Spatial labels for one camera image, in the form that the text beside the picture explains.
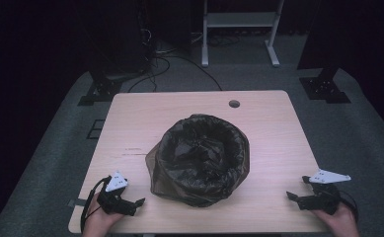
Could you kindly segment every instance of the hand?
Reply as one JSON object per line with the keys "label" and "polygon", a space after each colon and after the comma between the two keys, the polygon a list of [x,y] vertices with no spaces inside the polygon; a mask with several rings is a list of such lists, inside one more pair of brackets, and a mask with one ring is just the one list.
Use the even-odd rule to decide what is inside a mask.
{"label": "hand", "polygon": [[83,237],[106,236],[112,226],[121,220],[124,215],[119,213],[106,214],[97,202],[99,194],[95,194],[88,209],[90,215],[84,226]]}
{"label": "hand", "polygon": [[324,221],[336,237],[359,237],[357,224],[351,209],[341,203],[336,213],[328,214],[324,210],[311,210],[318,218]]}

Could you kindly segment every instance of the gray carpet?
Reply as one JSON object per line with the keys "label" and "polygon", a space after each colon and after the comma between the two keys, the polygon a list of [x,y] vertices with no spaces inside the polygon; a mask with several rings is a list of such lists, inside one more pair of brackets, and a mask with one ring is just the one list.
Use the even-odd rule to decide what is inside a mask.
{"label": "gray carpet", "polygon": [[[317,76],[320,70],[296,70],[305,36],[277,36],[274,48],[281,63],[273,68],[264,37],[243,37],[226,47],[209,48],[209,73],[225,91],[284,90],[297,112],[322,169],[349,174],[352,181],[338,187],[350,193],[359,206],[361,236],[384,236],[384,121],[362,94],[350,75],[339,70],[335,82],[351,104],[310,101],[299,77]],[[200,47],[191,55],[175,51],[200,64]],[[144,80],[131,92],[217,91],[214,81],[195,65],[177,57],[166,57],[170,68]],[[167,63],[153,60],[154,74]],[[127,92],[141,78],[123,83]],[[0,215],[0,236],[74,236],[67,225],[72,214],[68,203],[78,197],[97,140],[86,139],[95,119],[105,119],[110,102],[78,107],[92,84],[86,72],[74,84],[19,184]],[[331,236],[282,233],[282,236]]]}

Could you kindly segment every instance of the table leg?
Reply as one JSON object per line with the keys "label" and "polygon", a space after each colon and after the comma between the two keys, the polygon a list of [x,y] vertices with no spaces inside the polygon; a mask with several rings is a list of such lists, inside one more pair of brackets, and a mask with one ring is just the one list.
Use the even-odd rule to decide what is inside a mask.
{"label": "table leg", "polygon": [[278,62],[277,55],[275,54],[275,51],[274,51],[274,48],[272,47],[272,44],[274,43],[275,34],[277,33],[278,23],[280,21],[280,16],[281,16],[281,10],[283,9],[283,3],[284,3],[284,0],[279,0],[278,6],[277,6],[277,11],[275,12],[274,21],[272,24],[270,38],[265,41],[266,47],[267,47],[268,52],[269,52],[271,64],[274,67],[280,66],[280,63]]}
{"label": "table leg", "polygon": [[203,12],[203,44],[201,46],[201,66],[207,67],[209,65],[207,52],[207,0],[204,0]]}

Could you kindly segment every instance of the wooden table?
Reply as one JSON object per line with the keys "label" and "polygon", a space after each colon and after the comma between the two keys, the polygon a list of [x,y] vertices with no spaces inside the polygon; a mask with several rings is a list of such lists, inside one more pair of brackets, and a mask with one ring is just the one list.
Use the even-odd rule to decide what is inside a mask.
{"label": "wooden table", "polygon": [[[231,108],[235,100],[240,107]],[[250,174],[230,198],[210,207],[191,207],[150,193],[146,154],[178,120],[207,114],[239,127],[250,141]],[[120,170],[129,180],[122,197],[146,198],[135,216],[117,223],[116,233],[323,232],[309,211],[299,210],[286,191],[310,196],[301,177],[318,165],[292,104],[283,91],[118,94],[109,110],[79,198]],[[82,206],[75,206],[69,230],[80,233]]]}

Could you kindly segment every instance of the metal rack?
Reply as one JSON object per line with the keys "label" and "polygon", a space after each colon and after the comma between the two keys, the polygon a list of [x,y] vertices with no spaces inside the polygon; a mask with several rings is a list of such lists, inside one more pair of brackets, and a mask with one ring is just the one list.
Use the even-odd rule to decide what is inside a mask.
{"label": "metal rack", "polygon": [[203,14],[203,45],[201,47],[201,65],[209,65],[209,56],[207,48],[207,29],[208,28],[235,28],[235,27],[271,27],[269,39],[265,40],[265,45],[269,53],[271,64],[278,67],[277,55],[272,44],[277,32],[280,21],[281,10],[284,0],[278,1],[275,12],[257,12],[257,13],[208,13],[207,0],[204,0]]}

